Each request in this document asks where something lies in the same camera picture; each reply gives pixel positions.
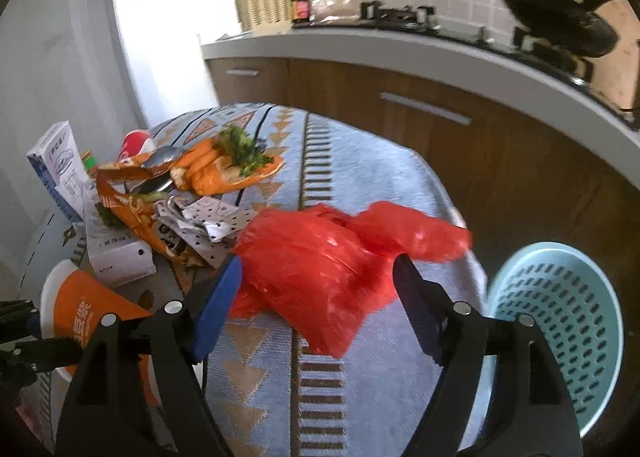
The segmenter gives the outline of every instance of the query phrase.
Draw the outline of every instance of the red cup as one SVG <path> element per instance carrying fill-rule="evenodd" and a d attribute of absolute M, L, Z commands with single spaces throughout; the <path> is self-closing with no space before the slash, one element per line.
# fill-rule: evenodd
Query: red cup
<path fill-rule="evenodd" d="M 151 134 L 146 132 L 146 130 L 131 130 L 131 132 L 124 136 L 118 161 L 123 161 L 138 154 L 144 154 L 145 152 L 152 152 L 154 150 L 156 150 L 156 144 Z"/>

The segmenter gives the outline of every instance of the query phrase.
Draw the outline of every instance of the spoon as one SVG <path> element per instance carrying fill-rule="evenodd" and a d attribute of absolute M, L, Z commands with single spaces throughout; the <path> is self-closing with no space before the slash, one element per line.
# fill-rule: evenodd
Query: spoon
<path fill-rule="evenodd" d="M 174 147 L 174 145 L 164 145 L 164 147 L 160 147 L 152 153 L 149 159 L 140 164 L 140 166 L 145 169 L 161 166 L 164 163 L 177 160 L 183 152 L 184 148 Z"/>
<path fill-rule="evenodd" d="M 131 190 L 132 194 L 146 194 L 146 193 L 156 193 L 156 192 L 171 192 L 175 188 L 174 180 L 172 179 L 169 173 L 162 174 L 162 176 L 157 176 L 152 179 L 148 179 L 142 184 L 136 186 L 133 190 Z"/>

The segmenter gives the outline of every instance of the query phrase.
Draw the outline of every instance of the gas stove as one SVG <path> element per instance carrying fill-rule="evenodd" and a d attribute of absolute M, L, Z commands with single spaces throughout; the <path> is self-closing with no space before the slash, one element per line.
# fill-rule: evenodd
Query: gas stove
<path fill-rule="evenodd" d="M 594 94 L 591 90 L 590 82 L 593 74 L 591 62 L 572 54 L 566 49 L 546 44 L 542 40 L 530 37 L 527 35 L 527 31 L 520 27 L 514 28 L 511 44 L 502 44 L 494 40 L 491 30 L 484 26 L 474 28 L 475 33 L 463 33 L 441 25 L 435 6 L 384 8 L 383 3 L 379 0 L 362 2 L 360 4 L 359 19 L 339 19 L 329 22 L 294 25 L 294 27 L 340 27 L 399 31 L 450 40 L 467 46 L 489 50 L 529 65 L 566 83 L 597 101 L 630 129 L 639 129 L 639 123 L 631 110 L 620 109 L 601 94 Z"/>

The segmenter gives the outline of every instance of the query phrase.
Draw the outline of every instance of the green vegetable scraps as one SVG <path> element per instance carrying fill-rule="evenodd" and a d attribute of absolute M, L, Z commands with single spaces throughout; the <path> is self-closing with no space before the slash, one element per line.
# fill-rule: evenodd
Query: green vegetable scraps
<path fill-rule="evenodd" d="M 271 156 L 265 156 L 267 142 L 251 138 L 240 127 L 228 127 L 216 137 L 217 144 L 231 158 L 231 164 L 240 168 L 240 175 L 250 176 L 256 168 L 273 163 Z"/>
<path fill-rule="evenodd" d="M 139 199 L 142 199 L 144 202 L 158 202 L 158 201 L 166 201 L 169 199 L 169 194 L 167 192 L 151 192 L 151 193 L 132 193 L 131 195 L 135 195 Z"/>
<path fill-rule="evenodd" d="M 102 203 L 98 202 L 95 204 L 95 207 L 98 210 L 98 215 L 100 215 L 100 219 L 102 219 L 102 223 L 108 228 L 114 228 L 116 230 L 124 230 L 126 228 L 126 224 L 120 220 L 109 208 L 105 208 Z"/>

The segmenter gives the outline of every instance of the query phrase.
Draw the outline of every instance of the drawer handle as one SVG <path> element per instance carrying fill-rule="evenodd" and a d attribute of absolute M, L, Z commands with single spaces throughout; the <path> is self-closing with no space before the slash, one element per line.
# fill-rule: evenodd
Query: drawer handle
<path fill-rule="evenodd" d="M 411 98 L 405 98 L 404 96 L 399 96 L 398 94 L 392 94 L 390 92 L 381 92 L 380 99 L 391 102 L 391 103 L 398 103 L 406 107 L 411 107 L 412 109 L 416 109 L 422 112 L 427 112 L 427 113 L 433 114 L 434 116 L 439 116 L 441 118 L 445 118 L 446 120 L 451 120 L 452 122 L 456 122 L 461 125 L 471 124 L 471 118 L 463 116 L 462 114 L 447 111 L 446 109 L 443 109 L 441 107 L 436 107 L 435 105 L 430 105 L 428 103 L 424 103 L 418 100 L 412 100 Z"/>
<path fill-rule="evenodd" d="M 253 69 L 227 69 L 226 73 L 231 76 L 257 76 L 260 71 L 254 71 Z"/>

